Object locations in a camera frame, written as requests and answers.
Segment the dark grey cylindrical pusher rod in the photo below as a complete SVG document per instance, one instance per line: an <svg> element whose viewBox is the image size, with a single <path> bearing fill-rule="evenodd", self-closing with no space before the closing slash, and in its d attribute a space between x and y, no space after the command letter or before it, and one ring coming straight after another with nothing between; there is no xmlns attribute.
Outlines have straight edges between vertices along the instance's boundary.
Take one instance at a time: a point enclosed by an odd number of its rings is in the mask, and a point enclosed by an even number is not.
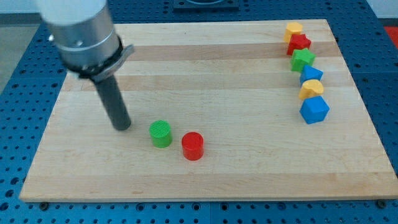
<svg viewBox="0 0 398 224"><path fill-rule="evenodd" d="M115 76L111 75L95 82L95 88L113 128L118 131L127 130L131 125L131 119Z"/></svg>

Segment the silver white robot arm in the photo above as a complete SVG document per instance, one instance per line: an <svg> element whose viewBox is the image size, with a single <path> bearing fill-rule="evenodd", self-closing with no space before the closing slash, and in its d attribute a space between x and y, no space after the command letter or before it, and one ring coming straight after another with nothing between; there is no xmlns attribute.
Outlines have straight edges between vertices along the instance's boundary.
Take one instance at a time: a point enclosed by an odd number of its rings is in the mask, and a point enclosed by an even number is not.
<svg viewBox="0 0 398 224"><path fill-rule="evenodd" d="M111 18L107 0L35 0L64 66L90 80L118 131L131 119L114 76L134 47L124 46Z"/></svg>

